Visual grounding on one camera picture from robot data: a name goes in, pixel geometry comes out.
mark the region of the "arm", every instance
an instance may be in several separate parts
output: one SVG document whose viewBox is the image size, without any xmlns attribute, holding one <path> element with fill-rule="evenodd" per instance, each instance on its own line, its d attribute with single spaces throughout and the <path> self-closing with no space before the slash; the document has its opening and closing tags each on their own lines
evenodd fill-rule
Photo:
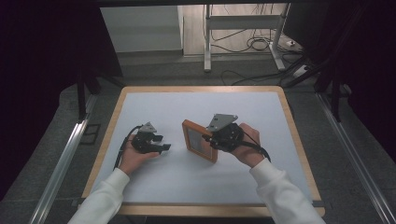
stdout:
<svg viewBox="0 0 396 224">
<path fill-rule="evenodd" d="M 70 219 L 69 223 L 107 223 L 120 210 L 122 204 L 122 192 L 129 183 L 131 174 L 145 160 L 157 157 L 158 152 L 140 154 L 131 145 L 131 141 L 125 146 L 119 168 L 101 182 L 81 207 Z"/>
<path fill-rule="evenodd" d="M 260 143 L 260 134 L 245 123 L 240 127 L 246 133 L 244 141 Z M 242 163 L 250 166 L 250 173 L 258 183 L 257 193 L 265 202 L 275 223 L 324 223 L 323 219 L 303 193 L 290 182 L 285 171 L 280 171 L 257 150 L 238 147 L 232 152 Z"/>
</svg>

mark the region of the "gray floor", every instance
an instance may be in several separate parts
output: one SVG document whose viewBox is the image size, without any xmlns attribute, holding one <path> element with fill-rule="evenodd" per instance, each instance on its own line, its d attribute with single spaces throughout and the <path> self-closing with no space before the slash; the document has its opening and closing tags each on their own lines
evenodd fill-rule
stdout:
<svg viewBox="0 0 396 224">
<path fill-rule="evenodd" d="M 204 72 L 202 58 L 165 57 L 152 55 L 120 56 L 124 77 L 128 85 L 230 85 L 241 77 L 255 77 L 276 73 L 269 55 L 227 56 L 213 59 L 211 73 Z M 66 223 L 77 210 L 79 197 L 84 190 L 93 162 L 112 115 L 120 88 L 99 78 L 102 91 L 92 112 L 88 130 L 97 130 L 97 136 L 81 139 L 64 182 L 56 196 L 46 223 Z M 275 85 L 277 79 L 245 81 L 240 85 Z M 312 84 L 315 78 L 285 89 L 293 117 L 302 139 L 306 156 L 316 179 L 319 193 L 326 208 L 327 223 L 382 223 L 379 215 L 347 158 L 330 122 L 325 116 Z M 375 141 L 364 125 L 353 114 L 343 98 L 340 104 L 341 119 L 354 140 L 366 166 L 377 185 L 396 207 L 396 165 Z M 78 119 L 77 88 L 72 86 L 60 96 L 60 106 L 54 119 L 37 146 L 34 155 L 14 182 L 5 199 L 0 202 L 0 223 L 27 223 L 46 187 L 53 168 Z M 273 223 L 261 218 L 193 218 L 149 217 L 146 223 Z M 115 216 L 110 223 L 131 223 L 128 217 Z"/>
</svg>

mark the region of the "wooden frame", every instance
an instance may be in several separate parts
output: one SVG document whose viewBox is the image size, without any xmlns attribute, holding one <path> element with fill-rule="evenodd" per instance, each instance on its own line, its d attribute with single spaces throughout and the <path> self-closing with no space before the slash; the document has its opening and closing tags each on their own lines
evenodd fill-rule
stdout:
<svg viewBox="0 0 396 224">
<path fill-rule="evenodd" d="M 203 134 L 212 136 L 212 133 L 203 126 L 187 119 L 181 125 L 187 149 L 206 160 L 216 162 L 218 160 L 218 151 L 212 148 L 202 137 Z"/>
</svg>

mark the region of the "black wall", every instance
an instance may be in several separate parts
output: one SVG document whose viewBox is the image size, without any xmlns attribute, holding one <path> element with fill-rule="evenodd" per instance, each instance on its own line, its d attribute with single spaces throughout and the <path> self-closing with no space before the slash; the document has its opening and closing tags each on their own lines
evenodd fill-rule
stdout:
<svg viewBox="0 0 396 224">
<path fill-rule="evenodd" d="M 284 32 L 305 47 L 312 62 L 323 62 L 334 50 L 357 4 L 366 2 L 291 4 Z M 369 1 L 336 66 L 342 82 L 352 89 L 350 106 L 396 161 L 395 12 L 395 1 Z"/>
<path fill-rule="evenodd" d="M 83 1 L 0 3 L 0 198 L 29 160 L 59 95 L 92 70 L 121 76 L 99 7 Z"/>
</svg>

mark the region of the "metal rail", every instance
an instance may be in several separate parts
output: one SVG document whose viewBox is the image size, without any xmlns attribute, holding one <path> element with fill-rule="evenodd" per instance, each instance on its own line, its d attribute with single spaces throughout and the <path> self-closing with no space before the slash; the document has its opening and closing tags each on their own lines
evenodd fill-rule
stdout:
<svg viewBox="0 0 396 224">
<path fill-rule="evenodd" d="M 47 215 L 50 211 L 50 208 L 55 200 L 55 196 L 58 193 L 62 182 L 64 181 L 64 176 L 69 168 L 70 162 L 73 159 L 73 156 L 78 147 L 78 143 L 81 139 L 81 136 L 84 133 L 85 128 L 87 127 L 88 121 L 90 120 L 91 112 L 93 106 L 96 102 L 97 96 L 91 95 L 88 99 L 86 108 L 87 114 L 84 120 L 81 123 L 77 123 L 70 138 L 64 148 L 64 152 L 61 155 L 56 167 L 49 179 L 49 183 L 44 189 L 43 194 L 41 195 L 40 200 L 33 212 L 33 215 L 29 221 L 29 223 L 44 223 L 47 218 Z"/>
<path fill-rule="evenodd" d="M 363 187 L 367 191 L 375 210 L 379 214 L 380 218 L 382 219 L 383 223 L 387 224 L 396 224 L 395 216 L 386 200 L 384 195 L 381 192 L 381 189 L 373 180 L 372 176 L 370 175 L 367 167 L 364 165 L 364 162 L 359 155 L 358 150 L 353 145 L 352 141 L 349 139 L 347 132 L 344 130 L 344 127 L 341 122 L 337 122 L 335 117 L 332 115 L 332 111 L 330 110 L 330 103 L 327 99 L 325 93 L 317 93 L 317 97 L 320 101 L 320 104 L 334 129 L 338 139 L 340 140 L 341 144 L 343 145 L 346 154 L 355 169 Z"/>
</svg>

